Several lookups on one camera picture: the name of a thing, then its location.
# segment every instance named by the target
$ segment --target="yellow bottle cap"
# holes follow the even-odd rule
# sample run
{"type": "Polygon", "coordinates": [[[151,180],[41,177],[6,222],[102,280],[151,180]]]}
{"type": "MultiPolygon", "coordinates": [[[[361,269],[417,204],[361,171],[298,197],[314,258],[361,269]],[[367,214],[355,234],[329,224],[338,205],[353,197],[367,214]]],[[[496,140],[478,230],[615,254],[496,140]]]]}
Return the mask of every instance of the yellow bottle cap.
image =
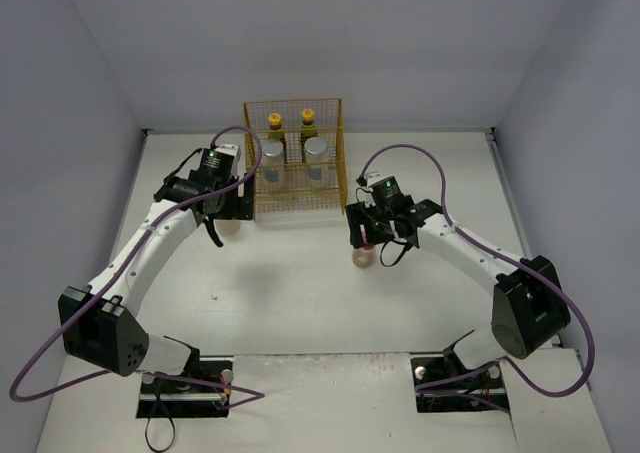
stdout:
{"type": "Polygon", "coordinates": [[[300,114],[302,115],[302,119],[306,121],[313,120],[313,117],[315,115],[315,113],[311,108],[305,108],[304,110],[302,110],[302,113],[300,114]]]}
{"type": "Polygon", "coordinates": [[[271,126],[280,126],[282,124],[282,117],[279,113],[271,113],[269,115],[269,124],[271,126]]]}

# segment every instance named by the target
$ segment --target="black strap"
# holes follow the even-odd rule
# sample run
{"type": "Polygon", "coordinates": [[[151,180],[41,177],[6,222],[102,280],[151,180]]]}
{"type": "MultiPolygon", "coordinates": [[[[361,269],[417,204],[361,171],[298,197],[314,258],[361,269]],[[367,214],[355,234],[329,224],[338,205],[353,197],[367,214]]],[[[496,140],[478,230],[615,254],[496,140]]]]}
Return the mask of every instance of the black strap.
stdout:
{"type": "Polygon", "coordinates": [[[213,243],[218,247],[222,248],[224,243],[220,240],[218,233],[216,233],[216,227],[213,224],[213,216],[206,216],[204,219],[204,226],[207,228],[207,233],[209,233],[209,238],[213,240],[213,243]]]}
{"type": "Polygon", "coordinates": [[[156,381],[156,389],[154,393],[156,395],[156,400],[153,402],[153,406],[151,407],[151,411],[149,412],[149,418],[147,418],[147,426],[144,429],[144,439],[147,442],[147,447],[151,451],[153,451],[153,453],[164,453],[165,451],[168,451],[173,446],[173,442],[176,441],[176,425],[173,422],[173,418],[171,418],[171,412],[167,408],[167,405],[165,405],[163,401],[160,399],[160,383],[162,382],[162,380],[160,380],[160,378],[156,378],[155,381],[156,381]],[[160,407],[160,411],[162,412],[164,417],[167,420],[169,420],[169,423],[171,423],[171,429],[173,430],[172,436],[171,436],[171,443],[169,443],[169,446],[163,449],[159,449],[151,446],[151,442],[149,441],[149,424],[151,423],[151,418],[153,418],[153,415],[155,414],[157,407],[160,407]]]}
{"type": "Polygon", "coordinates": [[[197,155],[198,153],[200,153],[202,151],[202,148],[196,148],[195,150],[193,150],[193,152],[187,156],[184,160],[182,160],[182,163],[180,163],[178,165],[178,168],[176,168],[175,170],[173,170],[171,173],[169,173],[165,179],[164,179],[164,183],[166,184],[171,178],[173,178],[174,176],[176,176],[180,170],[182,169],[182,167],[184,165],[187,164],[187,161],[189,161],[193,156],[197,155]]]}
{"type": "Polygon", "coordinates": [[[407,251],[409,251],[411,248],[413,248],[413,245],[411,245],[409,242],[402,243],[402,242],[397,241],[397,240],[389,240],[389,241],[385,242],[385,244],[382,245],[382,249],[380,250],[380,264],[382,266],[384,266],[385,268],[391,268],[392,266],[396,266],[398,263],[400,263],[400,260],[402,258],[404,258],[404,255],[407,253],[407,251]],[[402,248],[402,251],[400,252],[398,257],[396,258],[396,260],[393,263],[391,263],[390,265],[386,264],[382,260],[382,254],[384,253],[384,250],[385,250],[385,248],[387,247],[387,245],[389,243],[393,243],[395,245],[402,245],[404,247],[404,248],[402,248]]]}

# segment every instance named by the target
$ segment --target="robotic arm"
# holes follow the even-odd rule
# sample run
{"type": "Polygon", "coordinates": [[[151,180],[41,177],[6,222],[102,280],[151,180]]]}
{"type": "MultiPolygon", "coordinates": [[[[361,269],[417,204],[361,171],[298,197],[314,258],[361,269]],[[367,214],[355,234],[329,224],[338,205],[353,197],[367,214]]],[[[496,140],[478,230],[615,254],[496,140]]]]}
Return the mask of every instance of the robotic arm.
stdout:
{"type": "MultiPolygon", "coordinates": [[[[571,321],[567,305],[538,280],[494,256],[478,250],[449,224],[440,205],[415,203],[404,195],[395,177],[370,175],[371,203],[347,205],[350,242],[354,248],[405,240],[411,248],[435,253],[478,283],[493,299],[490,325],[479,326],[444,350],[452,374],[474,370],[506,355],[524,359],[571,321]]],[[[471,234],[483,244],[482,238],[471,234]]],[[[498,247],[489,248],[518,260],[559,286],[554,266],[538,256],[519,258],[498,247]]]]}
{"type": "Polygon", "coordinates": [[[128,376],[135,371],[197,376],[200,362],[198,349],[146,333],[136,321],[136,316],[158,273],[198,226],[204,223],[214,243],[222,246],[215,232],[214,219],[253,218],[254,179],[245,183],[242,197],[238,196],[237,190],[232,190],[225,195],[186,206],[157,225],[154,220],[177,203],[234,183],[238,179],[239,157],[240,150],[236,145],[204,148],[198,169],[191,170],[188,179],[176,176],[180,167],[169,174],[154,195],[155,202],[146,218],[113,262],[84,289],[69,287],[64,291],[58,300],[61,323],[89,301],[92,291],[100,291],[113,278],[114,272],[126,263],[142,236],[151,230],[152,236],[120,278],[92,309],[64,333],[64,346],[68,354],[121,376],[128,376]]]}

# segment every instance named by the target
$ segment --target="wire shelf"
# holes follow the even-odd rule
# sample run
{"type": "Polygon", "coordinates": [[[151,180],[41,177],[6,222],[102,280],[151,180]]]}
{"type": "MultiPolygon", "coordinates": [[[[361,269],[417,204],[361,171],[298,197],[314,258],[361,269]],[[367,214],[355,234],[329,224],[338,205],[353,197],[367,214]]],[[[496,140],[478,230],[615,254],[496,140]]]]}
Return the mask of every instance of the wire shelf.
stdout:
{"type": "MultiPolygon", "coordinates": [[[[282,117],[286,163],[284,165],[261,165],[256,174],[255,211],[259,213],[281,213],[301,210],[326,210],[344,208],[347,203],[347,172],[344,155],[342,128],[342,100],[325,98],[313,100],[254,101],[244,104],[245,124],[253,129],[261,142],[272,138],[269,115],[279,113],[282,117]],[[304,109],[315,113],[317,136],[327,142],[324,161],[314,162],[312,168],[322,170],[322,181],[309,175],[310,164],[305,163],[301,143],[301,116],[304,109]],[[267,170],[277,170],[282,182],[274,191],[273,183],[265,178],[267,170]]],[[[245,135],[247,168],[256,158],[255,140],[245,135]]]]}

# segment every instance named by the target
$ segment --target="white arm segment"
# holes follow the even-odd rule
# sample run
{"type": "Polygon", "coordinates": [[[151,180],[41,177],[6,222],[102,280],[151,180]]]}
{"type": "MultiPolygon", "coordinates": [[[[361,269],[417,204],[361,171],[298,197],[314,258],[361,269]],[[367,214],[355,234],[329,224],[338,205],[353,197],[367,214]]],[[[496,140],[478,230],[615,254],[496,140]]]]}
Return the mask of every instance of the white arm segment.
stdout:
{"type": "MultiPolygon", "coordinates": [[[[115,257],[105,270],[89,282],[91,291],[99,291],[113,276],[113,273],[122,265],[125,258],[131,253],[140,237],[149,228],[149,225],[161,213],[174,206],[171,201],[160,201],[153,203],[144,222],[122,251],[115,257]]],[[[135,317],[138,316],[140,305],[149,287],[156,279],[160,270],[171,258],[173,252],[182,242],[196,231],[197,224],[191,210],[178,210],[166,218],[153,231],[153,235],[146,245],[134,258],[131,264],[124,271],[122,276],[109,289],[104,298],[109,300],[114,296],[121,296],[120,304],[126,307],[135,317]]]]}
{"type": "MultiPolygon", "coordinates": [[[[492,250],[498,250],[516,261],[520,260],[519,256],[502,251],[481,237],[468,230],[465,231],[492,250]]],[[[493,297],[493,287],[497,281],[496,276],[500,273],[509,275],[517,269],[468,243],[447,224],[444,216],[440,214],[427,218],[424,226],[418,230],[418,244],[421,250],[435,253],[465,273],[491,297],[493,297]]],[[[468,370],[479,368],[507,355],[493,336],[491,325],[477,328],[460,339],[453,347],[453,351],[468,370]]]]}
{"type": "MultiPolygon", "coordinates": [[[[99,291],[109,281],[149,225],[173,205],[175,203],[171,201],[160,201],[151,205],[144,222],[122,251],[102,273],[91,280],[89,283],[91,291],[99,291]]],[[[180,244],[196,231],[196,228],[196,220],[191,210],[178,210],[171,214],[158,225],[146,245],[104,298],[109,300],[114,296],[121,296],[120,304],[133,316],[137,316],[142,300],[160,270],[180,244]]],[[[169,375],[177,375],[182,373],[190,354],[191,350],[181,343],[157,335],[149,335],[149,347],[139,370],[161,371],[169,375]]]]}

